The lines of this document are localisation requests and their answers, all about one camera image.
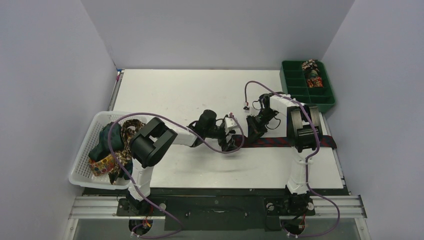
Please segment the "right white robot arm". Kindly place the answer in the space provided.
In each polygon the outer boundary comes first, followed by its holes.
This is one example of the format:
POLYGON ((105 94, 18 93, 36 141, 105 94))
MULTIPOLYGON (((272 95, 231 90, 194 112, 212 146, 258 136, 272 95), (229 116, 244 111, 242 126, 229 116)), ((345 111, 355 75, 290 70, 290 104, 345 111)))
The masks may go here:
POLYGON ((315 155, 323 137, 319 109, 315 104, 298 102, 283 94, 264 93, 259 99, 257 115, 246 117, 248 144, 256 144, 268 132, 268 124, 278 114, 286 117, 286 137, 293 151, 293 162, 286 188, 290 195, 282 199, 283 209, 294 214, 302 207, 297 195, 307 194, 309 159, 315 155))

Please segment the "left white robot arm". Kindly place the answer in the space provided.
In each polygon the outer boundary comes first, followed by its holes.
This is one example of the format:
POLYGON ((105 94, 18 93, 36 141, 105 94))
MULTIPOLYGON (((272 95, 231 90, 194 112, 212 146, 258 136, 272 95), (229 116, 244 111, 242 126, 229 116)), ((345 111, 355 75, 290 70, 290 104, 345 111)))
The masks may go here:
POLYGON ((218 119, 217 114, 204 110, 200 117, 187 126, 153 115, 129 141, 132 157, 131 184, 128 188, 129 208, 136 215, 143 215, 149 209, 146 199, 151 193, 151 180, 154 166, 165 156, 172 145, 196 148, 206 143, 206 139, 216 140, 218 153, 229 154, 240 149, 232 136, 241 126, 232 113, 218 119))

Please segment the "dark green tie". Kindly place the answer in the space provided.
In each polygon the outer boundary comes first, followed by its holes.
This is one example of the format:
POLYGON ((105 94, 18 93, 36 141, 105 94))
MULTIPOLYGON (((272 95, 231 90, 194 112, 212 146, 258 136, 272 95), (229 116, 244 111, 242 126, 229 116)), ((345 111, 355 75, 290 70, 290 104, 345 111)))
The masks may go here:
POLYGON ((114 151, 124 148, 120 128, 120 124, 113 125, 112 122, 103 127, 98 134, 98 143, 88 153, 88 159, 97 162, 108 155, 112 155, 115 163, 119 162, 114 151))

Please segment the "red navy striped tie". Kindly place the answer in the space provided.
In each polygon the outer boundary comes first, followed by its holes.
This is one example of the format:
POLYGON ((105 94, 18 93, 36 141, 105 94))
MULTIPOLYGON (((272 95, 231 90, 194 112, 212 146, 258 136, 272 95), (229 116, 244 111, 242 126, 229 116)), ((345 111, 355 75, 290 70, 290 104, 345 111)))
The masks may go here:
MULTIPOLYGON (((253 143, 248 143, 247 137, 244 139, 242 148, 287 148, 292 146, 287 137, 262 137, 253 143)), ((337 144, 332 136, 324 135, 320 141, 320 147, 337 149, 337 144)))

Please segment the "rolled red patterned tie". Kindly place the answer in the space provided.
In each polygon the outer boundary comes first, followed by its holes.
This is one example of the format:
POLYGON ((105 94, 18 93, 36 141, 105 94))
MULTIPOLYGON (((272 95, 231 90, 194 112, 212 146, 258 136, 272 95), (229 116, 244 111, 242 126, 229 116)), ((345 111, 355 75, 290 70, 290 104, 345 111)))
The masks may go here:
POLYGON ((309 88, 323 88, 323 79, 320 76, 311 77, 306 80, 307 86, 309 88))

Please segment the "colourful dotted tie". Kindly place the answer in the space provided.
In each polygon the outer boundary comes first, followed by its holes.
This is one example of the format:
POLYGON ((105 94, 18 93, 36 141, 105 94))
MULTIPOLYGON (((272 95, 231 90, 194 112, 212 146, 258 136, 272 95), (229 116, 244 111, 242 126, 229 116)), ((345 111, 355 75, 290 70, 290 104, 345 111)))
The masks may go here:
POLYGON ((88 159, 89 168, 95 177, 112 171, 115 168, 115 162, 116 161, 111 154, 99 161, 94 161, 91 158, 88 159))

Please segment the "white plastic basket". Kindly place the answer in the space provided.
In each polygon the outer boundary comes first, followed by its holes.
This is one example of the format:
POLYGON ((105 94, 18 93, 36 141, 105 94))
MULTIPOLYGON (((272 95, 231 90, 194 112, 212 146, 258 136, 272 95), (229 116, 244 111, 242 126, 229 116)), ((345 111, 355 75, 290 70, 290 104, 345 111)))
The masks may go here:
POLYGON ((112 127, 125 115, 126 112, 101 111, 94 116, 68 178, 71 184, 103 190, 128 188, 131 182, 119 164, 132 172, 129 143, 149 119, 126 117, 112 127))

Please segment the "aluminium rail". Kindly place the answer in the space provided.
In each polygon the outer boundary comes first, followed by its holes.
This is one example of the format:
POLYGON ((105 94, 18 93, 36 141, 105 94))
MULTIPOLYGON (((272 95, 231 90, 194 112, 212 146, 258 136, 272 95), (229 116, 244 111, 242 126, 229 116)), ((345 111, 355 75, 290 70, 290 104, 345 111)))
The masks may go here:
MULTIPOLYGON (((260 196, 177 196, 159 197, 154 202, 173 215, 192 216, 195 213, 228 214, 237 213, 243 217, 253 212, 265 212, 267 206, 277 206, 271 197, 260 196)), ((308 214, 313 218, 342 219, 367 218, 367 213, 359 195, 328 196, 327 199, 312 196, 313 210, 308 214)), ((155 209, 140 214, 133 211, 127 200, 121 196, 79 196, 71 208, 69 219, 164 219, 165 214, 155 209)))

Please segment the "brown patterned tie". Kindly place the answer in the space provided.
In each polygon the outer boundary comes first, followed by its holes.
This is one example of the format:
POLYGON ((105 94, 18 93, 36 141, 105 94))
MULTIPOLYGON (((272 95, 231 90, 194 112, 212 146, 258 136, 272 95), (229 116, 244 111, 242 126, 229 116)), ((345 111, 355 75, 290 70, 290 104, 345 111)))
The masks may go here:
MULTIPOLYGON (((127 120, 120 127, 120 136, 124 143, 124 147, 122 150, 114 150, 115 155, 119 162, 123 165, 123 167, 132 174, 133 170, 133 158, 130 153, 130 140, 131 138, 143 127, 145 123, 138 119, 130 119, 127 120)), ((129 180, 127 174, 122 170, 118 163, 115 162, 113 170, 111 170, 108 174, 109 182, 112 185, 115 185, 118 179, 123 178, 124 180, 129 180)))

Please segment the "green compartment tray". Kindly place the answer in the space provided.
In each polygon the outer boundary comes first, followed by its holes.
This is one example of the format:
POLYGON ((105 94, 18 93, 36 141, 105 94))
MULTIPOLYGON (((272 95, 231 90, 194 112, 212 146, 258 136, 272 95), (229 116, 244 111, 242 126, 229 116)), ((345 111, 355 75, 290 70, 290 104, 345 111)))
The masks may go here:
POLYGON ((316 61, 317 75, 321 78, 321 86, 311 86, 306 72, 302 68, 305 60, 284 60, 279 72, 282 91, 290 94, 298 101, 317 105, 321 113, 328 112, 336 105, 332 85, 321 61, 316 61))

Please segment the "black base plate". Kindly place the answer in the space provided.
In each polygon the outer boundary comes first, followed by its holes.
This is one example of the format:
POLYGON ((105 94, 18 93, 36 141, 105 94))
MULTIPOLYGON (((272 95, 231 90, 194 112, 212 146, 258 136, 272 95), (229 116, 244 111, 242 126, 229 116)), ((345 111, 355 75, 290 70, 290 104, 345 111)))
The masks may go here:
POLYGON ((291 197, 285 189, 153 188, 142 202, 128 193, 119 199, 116 214, 130 217, 131 228, 146 233, 154 217, 164 217, 166 231, 266 232, 302 229, 304 216, 317 216, 308 210, 307 200, 291 197))

